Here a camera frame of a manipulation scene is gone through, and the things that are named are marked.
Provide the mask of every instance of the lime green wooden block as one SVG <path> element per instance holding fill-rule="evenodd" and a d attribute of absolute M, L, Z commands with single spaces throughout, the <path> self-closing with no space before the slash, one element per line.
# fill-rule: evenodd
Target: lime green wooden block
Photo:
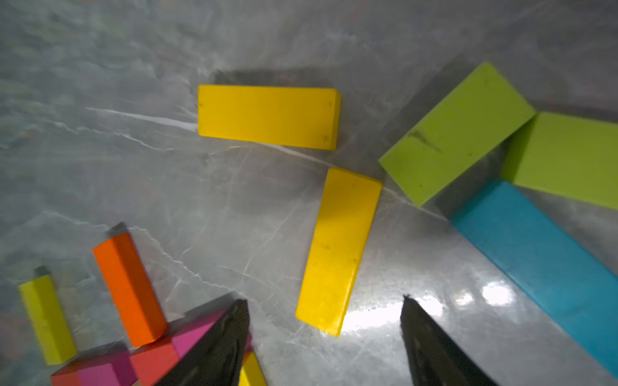
<path fill-rule="evenodd" d="M 541 112 L 514 135 L 502 177 L 618 209 L 618 124 Z"/>
<path fill-rule="evenodd" d="M 21 284 L 23 305 L 49 365 L 66 362 L 77 350 L 49 275 Z"/>
<path fill-rule="evenodd" d="M 420 206 L 534 114 L 517 90 L 491 64 L 483 63 L 379 162 Z"/>

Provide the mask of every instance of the gray marble surface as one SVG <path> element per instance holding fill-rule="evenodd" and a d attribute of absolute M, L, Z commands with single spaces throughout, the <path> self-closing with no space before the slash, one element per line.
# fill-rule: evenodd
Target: gray marble surface
<path fill-rule="evenodd" d="M 52 272 L 79 350 L 124 340 L 92 248 L 124 221 L 166 317 L 249 300 L 270 386 L 410 385 L 402 294 L 498 383 L 618 385 L 377 158 L 482 61 L 535 106 L 618 122 L 612 0 L 3 0 L 0 383 L 46 385 L 17 285 Z M 336 151 L 202 138 L 203 83 L 328 86 Z M 385 181 L 342 335 L 294 317 L 329 166 Z M 618 212 L 529 192 L 618 272 Z"/>

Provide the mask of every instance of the wooden block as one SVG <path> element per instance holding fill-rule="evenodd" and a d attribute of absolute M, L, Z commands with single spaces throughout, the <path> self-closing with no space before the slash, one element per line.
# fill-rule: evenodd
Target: wooden block
<path fill-rule="evenodd" d="M 83 386 L 131 386 L 137 380 L 128 351 L 120 351 L 79 364 Z"/>
<path fill-rule="evenodd" d="M 511 142 L 502 177 L 618 209 L 618 124 L 541 112 Z"/>
<path fill-rule="evenodd" d="M 335 89 L 202 85 L 198 132 L 230 140 L 335 150 Z"/>
<path fill-rule="evenodd" d="M 69 363 L 49 377 L 53 386 L 82 386 L 79 380 L 79 363 Z"/>
<path fill-rule="evenodd" d="M 296 317 L 339 336 L 382 183 L 330 168 Z"/>
<path fill-rule="evenodd" d="M 266 380 L 264 380 L 258 358 L 255 357 L 255 353 L 252 351 L 246 352 L 242 360 L 238 386 L 266 386 Z"/>
<path fill-rule="evenodd" d="M 618 377 L 618 278 L 508 182 L 493 181 L 451 219 L 554 322 Z"/>
<path fill-rule="evenodd" d="M 77 353 L 51 277 L 44 275 L 19 286 L 45 363 L 64 363 Z"/>
<path fill-rule="evenodd" d="M 139 347 L 161 337 L 167 322 L 131 236 L 112 237 L 94 252 L 131 344 Z"/>
<path fill-rule="evenodd" d="M 191 350 L 191 348 L 204 336 L 204 334 L 212 327 L 216 321 L 226 312 L 225 309 L 190 323 L 177 334 L 172 337 L 172 344 L 182 358 Z M 247 344 L 245 350 L 248 350 L 251 345 L 251 334 L 247 336 Z"/>
<path fill-rule="evenodd" d="M 535 114 L 489 63 L 481 64 L 379 163 L 421 206 Z"/>
<path fill-rule="evenodd" d="M 142 383 L 152 386 L 178 363 L 179 355 L 170 338 L 142 346 L 131 354 L 131 364 Z"/>

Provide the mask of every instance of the blue wooden block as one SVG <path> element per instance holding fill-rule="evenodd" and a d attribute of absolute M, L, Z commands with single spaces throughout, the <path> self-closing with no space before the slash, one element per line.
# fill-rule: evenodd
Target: blue wooden block
<path fill-rule="evenodd" d="M 489 182 L 451 222 L 618 378 L 618 278 L 511 184 Z"/>

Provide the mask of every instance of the pink wooden block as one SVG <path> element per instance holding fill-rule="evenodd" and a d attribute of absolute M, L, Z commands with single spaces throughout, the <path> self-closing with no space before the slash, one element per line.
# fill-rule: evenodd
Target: pink wooden block
<path fill-rule="evenodd" d="M 182 358 L 186 353 L 191 350 L 197 341 L 204 336 L 206 331 L 213 326 L 213 324 L 219 320 L 219 318 L 226 312 L 226 310 L 219 311 L 216 314 L 212 314 L 206 316 L 205 318 L 199 319 L 180 330 L 179 333 L 172 337 L 172 344 L 178 353 L 178 357 Z M 245 350 L 249 349 L 251 346 L 251 335 L 247 337 L 247 345 L 245 346 Z"/>
<path fill-rule="evenodd" d="M 128 351 L 94 358 L 85 364 L 78 371 L 83 386 L 131 386 L 137 380 Z"/>

